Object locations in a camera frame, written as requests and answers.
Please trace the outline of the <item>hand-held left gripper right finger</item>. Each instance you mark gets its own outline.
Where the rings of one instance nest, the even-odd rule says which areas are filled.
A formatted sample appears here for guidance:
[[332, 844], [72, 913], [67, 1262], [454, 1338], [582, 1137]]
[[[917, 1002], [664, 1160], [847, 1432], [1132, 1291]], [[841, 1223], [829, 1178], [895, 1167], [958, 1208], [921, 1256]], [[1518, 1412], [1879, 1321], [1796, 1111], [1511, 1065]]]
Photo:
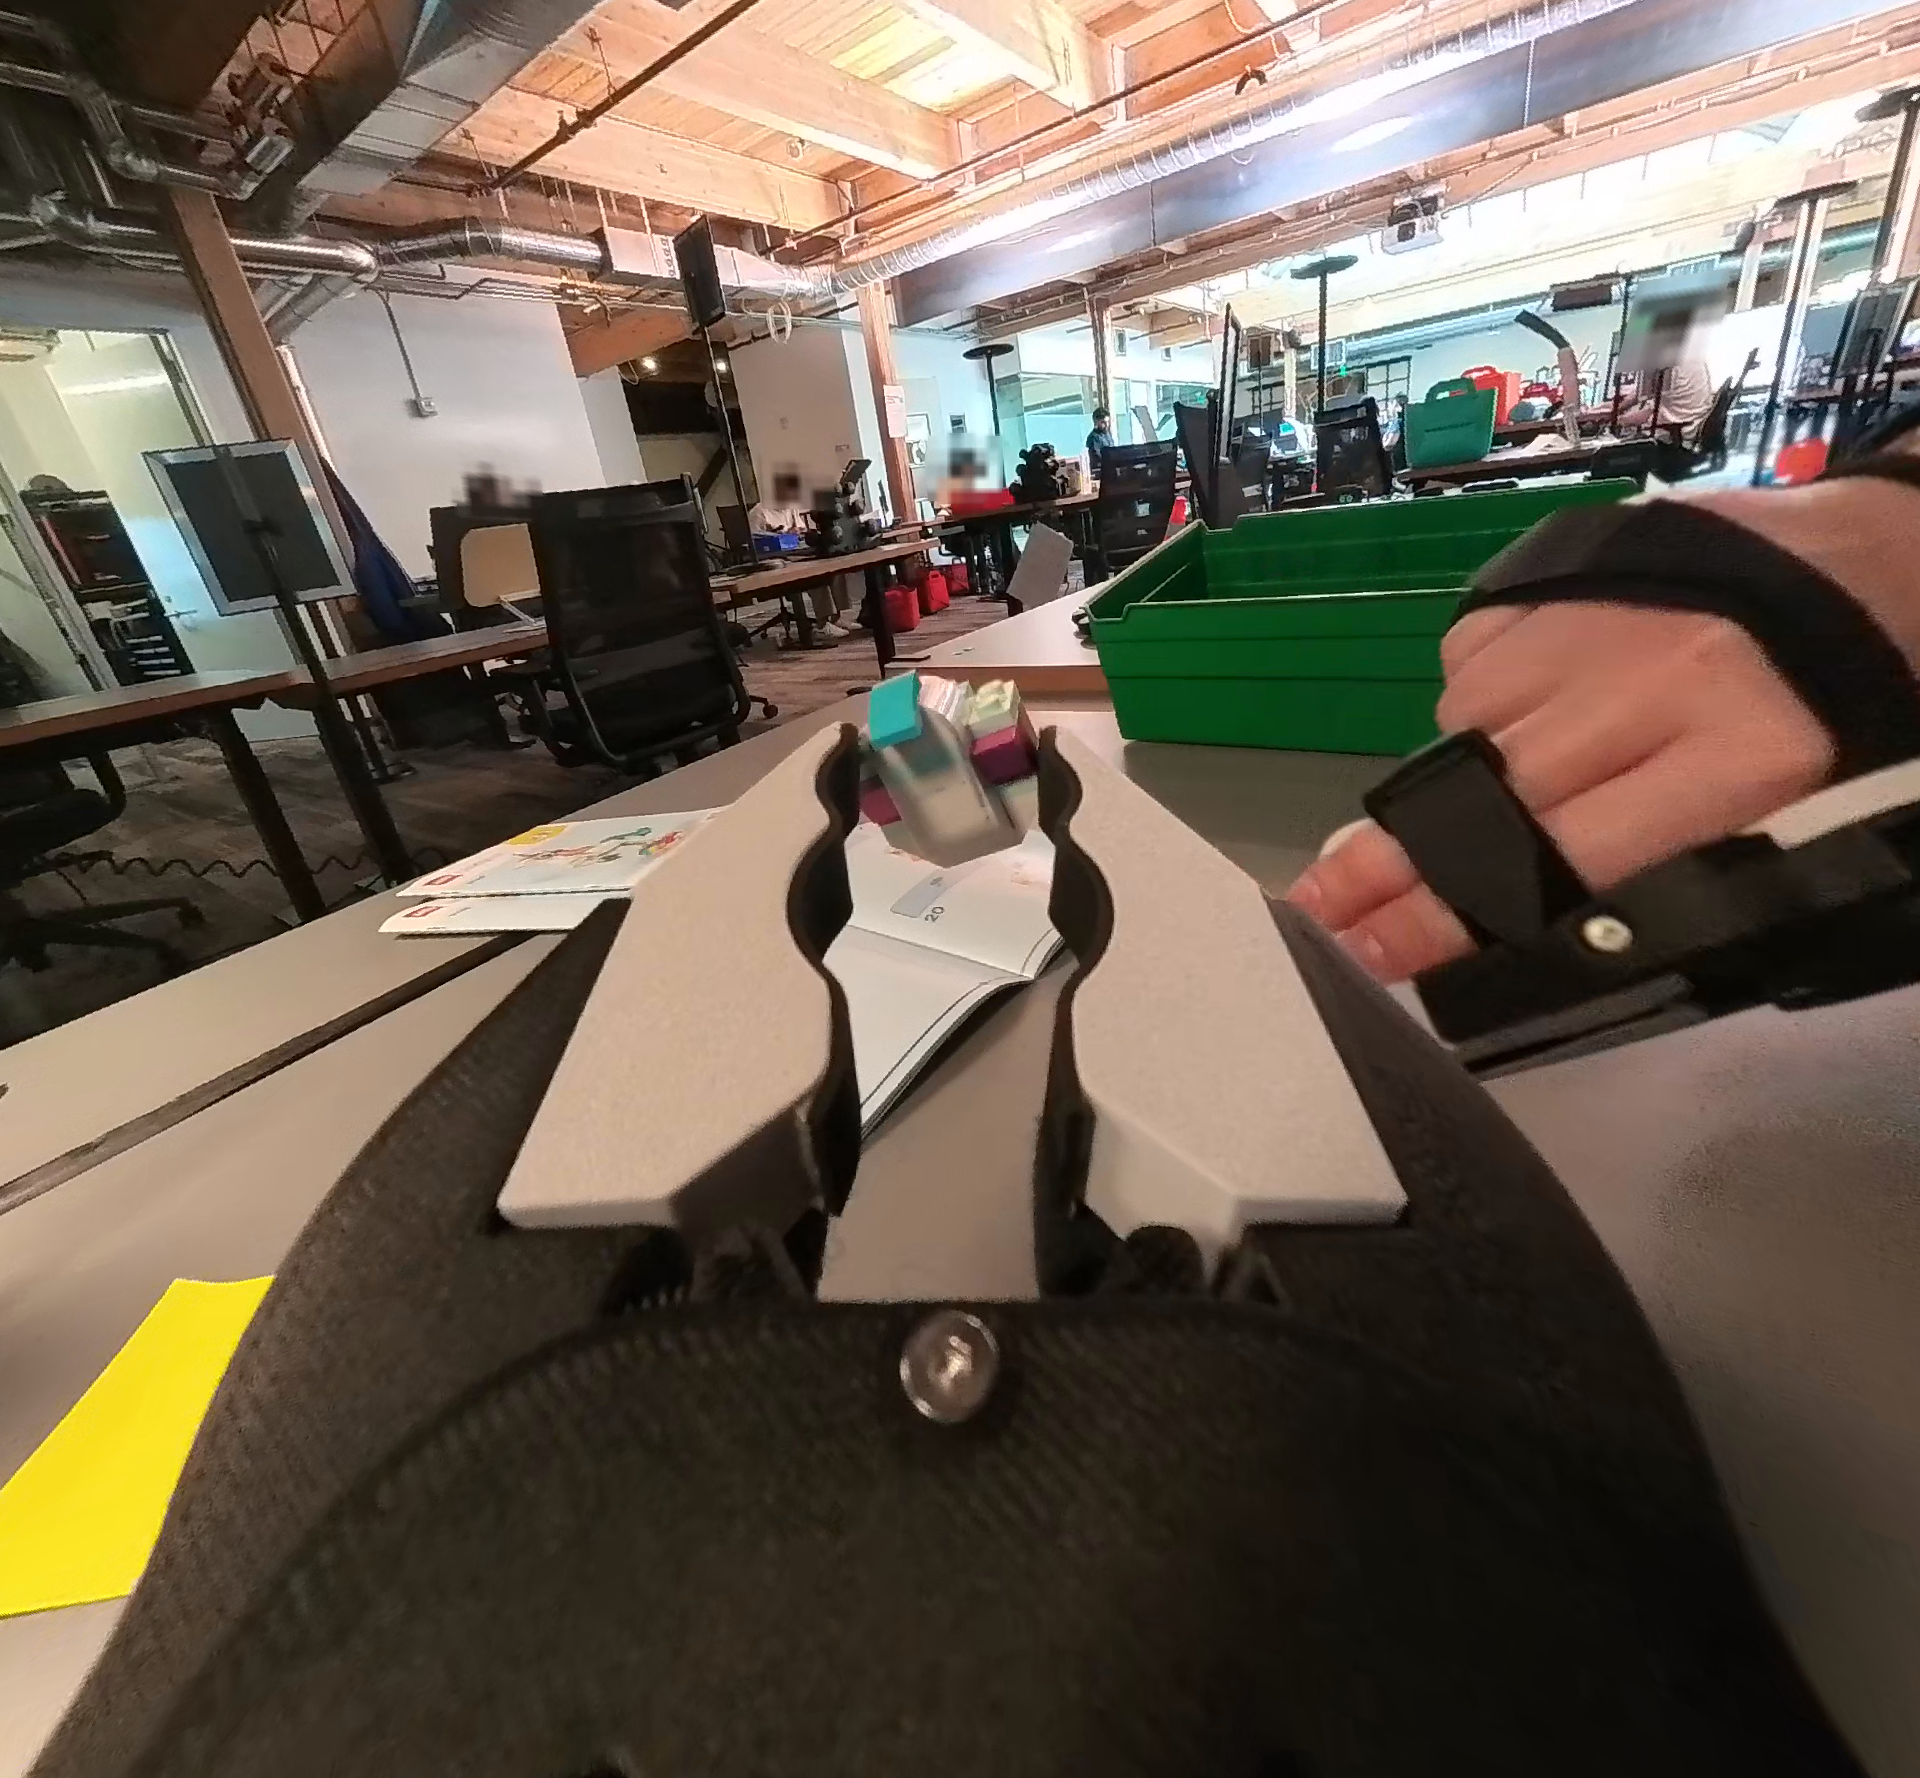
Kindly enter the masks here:
[[1407, 1210], [1260, 883], [1068, 729], [1042, 735], [1047, 915], [1073, 959], [1034, 1152], [1044, 1278], [1140, 1234], [1203, 1278], [1258, 1232]]

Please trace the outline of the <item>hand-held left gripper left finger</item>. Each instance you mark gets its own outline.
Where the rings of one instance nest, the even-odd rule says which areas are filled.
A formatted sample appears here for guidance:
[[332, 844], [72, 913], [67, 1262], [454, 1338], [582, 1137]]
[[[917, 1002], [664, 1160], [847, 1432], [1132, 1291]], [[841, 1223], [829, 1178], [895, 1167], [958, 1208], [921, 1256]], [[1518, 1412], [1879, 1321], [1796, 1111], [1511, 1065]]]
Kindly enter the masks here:
[[845, 1210], [862, 1115], [829, 952], [856, 824], [856, 733], [819, 729], [634, 887], [502, 1182], [510, 1224], [704, 1245]]

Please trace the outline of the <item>multicoloured lego model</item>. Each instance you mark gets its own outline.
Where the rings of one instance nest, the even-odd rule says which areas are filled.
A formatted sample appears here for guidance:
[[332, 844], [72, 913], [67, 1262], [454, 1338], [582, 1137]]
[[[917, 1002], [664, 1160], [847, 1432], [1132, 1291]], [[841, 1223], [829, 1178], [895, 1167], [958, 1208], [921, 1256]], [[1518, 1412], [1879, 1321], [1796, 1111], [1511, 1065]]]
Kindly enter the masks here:
[[1038, 735], [1014, 681], [921, 672], [879, 683], [860, 735], [862, 820], [951, 870], [1042, 828]]

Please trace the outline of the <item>closed lego instruction booklet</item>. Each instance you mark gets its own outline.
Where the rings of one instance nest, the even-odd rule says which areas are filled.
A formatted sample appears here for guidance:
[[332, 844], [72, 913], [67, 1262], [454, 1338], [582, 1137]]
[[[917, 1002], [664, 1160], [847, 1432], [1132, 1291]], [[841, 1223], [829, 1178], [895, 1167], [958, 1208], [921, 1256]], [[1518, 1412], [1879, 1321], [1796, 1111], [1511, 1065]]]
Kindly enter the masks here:
[[625, 902], [715, 809], [569, 820], [512, 837], [399, 893], [378, 932], [393, 939], [562, 935]]

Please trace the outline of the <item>open lego instruction booklet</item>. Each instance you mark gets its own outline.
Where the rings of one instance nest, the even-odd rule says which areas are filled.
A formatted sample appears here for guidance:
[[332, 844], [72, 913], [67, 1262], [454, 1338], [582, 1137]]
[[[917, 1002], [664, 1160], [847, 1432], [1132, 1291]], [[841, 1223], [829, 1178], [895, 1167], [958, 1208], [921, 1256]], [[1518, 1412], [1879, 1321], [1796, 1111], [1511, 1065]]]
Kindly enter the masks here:
[[988, 1006], [1042, 978], [1064, 943], [1047, 911], [1055, 854], [1044, 837], [942, 868], [860, 828], [845, 859], [853, 911], [829, 974], [847, 1000], [871, 1139]]

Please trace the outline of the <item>person's right hand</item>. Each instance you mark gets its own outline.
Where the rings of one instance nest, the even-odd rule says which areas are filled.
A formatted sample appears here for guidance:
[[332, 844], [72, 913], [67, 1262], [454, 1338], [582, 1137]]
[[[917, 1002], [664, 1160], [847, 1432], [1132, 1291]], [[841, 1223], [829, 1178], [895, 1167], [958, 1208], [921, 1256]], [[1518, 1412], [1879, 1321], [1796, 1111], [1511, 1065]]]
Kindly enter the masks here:
[[[1709, 490], [1683, 511], [1722, 518], [1833, 581], [1916, 678], [1916, 483]], [[1492, 741], [1524, 805], [1598, 891], [1839, 783], [1837, 739], [1720, 616], [1486, 607], [1446, 635], [1442, 670], [1438, 731]]]

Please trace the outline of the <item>green plastic bin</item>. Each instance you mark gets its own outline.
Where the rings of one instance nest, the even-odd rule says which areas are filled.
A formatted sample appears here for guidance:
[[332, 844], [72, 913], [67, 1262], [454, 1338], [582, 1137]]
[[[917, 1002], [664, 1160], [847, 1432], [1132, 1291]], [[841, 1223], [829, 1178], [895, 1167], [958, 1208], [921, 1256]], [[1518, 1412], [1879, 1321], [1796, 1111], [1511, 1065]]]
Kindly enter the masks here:
[[1436, 741], [1442, 640], [1481, 568], [1631, 479], [1383, 500], [1182, 529], [1092, 596], [1125, 741], [1403, 759]]

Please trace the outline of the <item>green tote bag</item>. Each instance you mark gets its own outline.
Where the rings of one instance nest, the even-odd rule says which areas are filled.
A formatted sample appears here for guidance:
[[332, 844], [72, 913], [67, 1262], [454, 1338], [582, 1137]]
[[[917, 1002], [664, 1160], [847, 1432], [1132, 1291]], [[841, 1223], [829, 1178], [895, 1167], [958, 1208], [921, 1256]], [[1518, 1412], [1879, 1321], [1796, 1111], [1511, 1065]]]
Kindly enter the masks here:
[[1433, 472], [1485, 461], [1507, 412], [1507, 375], [1479, 368], [1433, 385], [1401, 416], [1405, 470]]

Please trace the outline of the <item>dark wooden desk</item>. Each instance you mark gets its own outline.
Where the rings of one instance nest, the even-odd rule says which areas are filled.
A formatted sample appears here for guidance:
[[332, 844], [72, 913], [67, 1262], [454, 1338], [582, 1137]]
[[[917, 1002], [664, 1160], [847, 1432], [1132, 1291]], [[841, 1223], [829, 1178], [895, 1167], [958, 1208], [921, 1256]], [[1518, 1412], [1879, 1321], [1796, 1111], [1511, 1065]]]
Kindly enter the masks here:
[[486, 665], [541, 655], [545, 650], [547, 637], [539, 626], [513, 626], [360, 655], [310, 657], [280, 670], [197, 672], [156, 685], [56, 698], [2, 711], [2, 757], [6, 767], [54, 765], [132, 750], [161, 741], [171, 729], [195, 729], [206, 735], [219, 750], [228, 783], [237, 791], [252, 828], [276, 880], [295, 902], [298, 919], [311, 922], [324, 915], [326, 904], [235, 716], [243, 711], [278, 705], [310, 713], [317, 720], [328, 744], [334, 778], [349, 796], [349, 809], [380, 880], [387, 887], [402, 887], [415, 880], [417, 870], [371, 778], [365, 752], [350, 735], [339, 709], [349, 700], [402, 683], [473, 672]]

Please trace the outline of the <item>framed board on stand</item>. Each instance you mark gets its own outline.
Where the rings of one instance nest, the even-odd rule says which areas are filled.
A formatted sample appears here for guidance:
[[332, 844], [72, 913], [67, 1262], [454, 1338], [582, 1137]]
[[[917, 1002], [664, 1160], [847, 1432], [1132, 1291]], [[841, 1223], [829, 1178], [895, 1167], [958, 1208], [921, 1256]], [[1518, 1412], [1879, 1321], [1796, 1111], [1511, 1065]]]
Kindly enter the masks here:
[[406, 883], [413, 863], [306, 614], [345, 602], [352, 585], [300, 448], [282, 440], [211, 444], [148, 449], [143, 462], [217, 613], [274, 613], [282, 622], [352, 818], [384, 881]]

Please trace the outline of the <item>yellow paper sheet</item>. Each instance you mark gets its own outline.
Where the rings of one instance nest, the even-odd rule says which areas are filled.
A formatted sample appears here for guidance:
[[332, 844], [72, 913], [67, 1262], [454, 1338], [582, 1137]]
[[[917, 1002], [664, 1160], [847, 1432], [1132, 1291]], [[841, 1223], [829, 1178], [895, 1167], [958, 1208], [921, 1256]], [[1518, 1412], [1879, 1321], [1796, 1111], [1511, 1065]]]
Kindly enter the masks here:
[[132, 1595], [271, 1278], [172, 1282], [2, 1491], [2, 1618]]

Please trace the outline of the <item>black floor lamp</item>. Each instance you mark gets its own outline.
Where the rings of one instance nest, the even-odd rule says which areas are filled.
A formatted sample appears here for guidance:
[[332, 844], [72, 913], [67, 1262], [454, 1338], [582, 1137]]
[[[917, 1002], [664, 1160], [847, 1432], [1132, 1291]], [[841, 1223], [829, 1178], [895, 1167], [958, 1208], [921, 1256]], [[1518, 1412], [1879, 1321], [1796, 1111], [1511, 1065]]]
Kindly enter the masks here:
[[1323, 411], [1327, 403], [1327, 383], [1329, 383], [1329, 303], [1331, 303], [1331, 281], [1357, 266], [1357, 255], [1353, 253], [1321, 253], [1309, 259], [1290, 270], [1292, 283], [1312, 284], [1316, 288], [1316, 331], [1312, 331], [1312, 364], [1316, 366], [1316, 411]]

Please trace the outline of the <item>hanging black monitor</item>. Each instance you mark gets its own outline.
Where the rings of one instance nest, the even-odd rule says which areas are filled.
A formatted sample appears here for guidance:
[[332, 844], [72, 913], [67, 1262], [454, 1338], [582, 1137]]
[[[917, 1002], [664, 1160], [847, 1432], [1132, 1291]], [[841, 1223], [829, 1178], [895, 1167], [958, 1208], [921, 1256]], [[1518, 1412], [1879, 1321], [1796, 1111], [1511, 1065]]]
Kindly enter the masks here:
[[708, 218], [697, 216], [675, 234], [671, 251], [691, 327], [697, 333], [719, 327], [730, 316], [730, 307]]

